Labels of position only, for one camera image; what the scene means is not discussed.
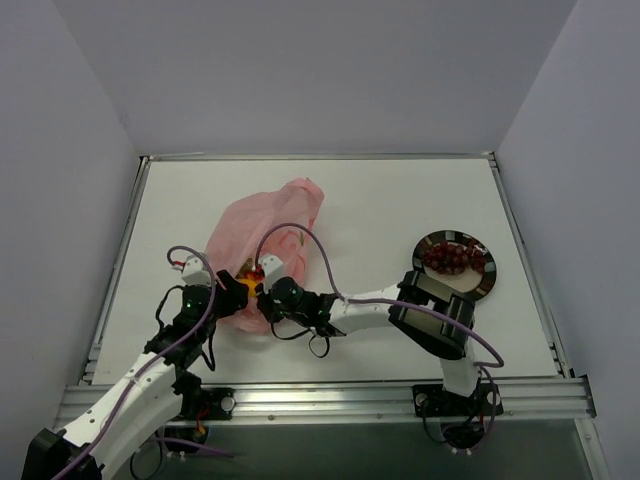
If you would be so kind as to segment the pink plastic bag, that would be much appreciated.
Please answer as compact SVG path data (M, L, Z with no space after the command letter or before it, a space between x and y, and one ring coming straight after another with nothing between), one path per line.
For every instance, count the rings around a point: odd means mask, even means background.
M293 222L312 228L324 201L324 193L308 178L296 178L273 192L261 192L230 204L206 245L205 253L215 271L226 270L240 278L249 263L265 254L277 256L285 274L305 283L310 237L295 227L272 227Z

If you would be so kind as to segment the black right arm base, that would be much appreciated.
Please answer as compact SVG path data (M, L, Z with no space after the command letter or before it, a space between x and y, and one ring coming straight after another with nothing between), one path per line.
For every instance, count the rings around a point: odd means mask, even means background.
M499 389L479 380L469 397L440 384L412 386L415 415L430 440L454 453L470 455L479 448L498 416L504 414Z

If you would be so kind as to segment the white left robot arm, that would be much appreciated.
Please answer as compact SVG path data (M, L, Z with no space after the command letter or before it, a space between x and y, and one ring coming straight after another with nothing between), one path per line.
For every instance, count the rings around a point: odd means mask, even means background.
M190 366L218 320L243 310L254 288L221 270L215 280L184 285L181 307L161 326L133 366L99 400L59 431L30 442L25 479L110 479L166 422L194 417L201 380Z

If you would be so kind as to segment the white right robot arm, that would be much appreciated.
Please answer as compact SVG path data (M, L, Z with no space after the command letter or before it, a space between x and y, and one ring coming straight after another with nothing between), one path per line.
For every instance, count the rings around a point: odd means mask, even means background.
M291 277L265 282L256 294L258 309L270 324L288 319L322 338L393 326L439 359L450 409L464 413L480 400L479 368L467 345L475 300L420 271L410 271L382 290L352 296L314 293Z

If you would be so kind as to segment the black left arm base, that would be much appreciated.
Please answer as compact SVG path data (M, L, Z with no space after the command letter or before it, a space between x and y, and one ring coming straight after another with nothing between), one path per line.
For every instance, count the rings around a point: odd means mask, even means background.
M167 426L167 438L190 441L204 445L210 428L207 421L228 421L235 408L235 390L228 387L200 389L198 393L187 394L176 422L186 422L187 426Z

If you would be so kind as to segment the dark red fake grapes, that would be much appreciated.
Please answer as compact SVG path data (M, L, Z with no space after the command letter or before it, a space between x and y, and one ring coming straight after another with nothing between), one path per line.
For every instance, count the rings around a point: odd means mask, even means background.
M423 264L440 274L461 275L467 269L485 272L484 250L476 243L462 245L442 241L432 246L422 257Z

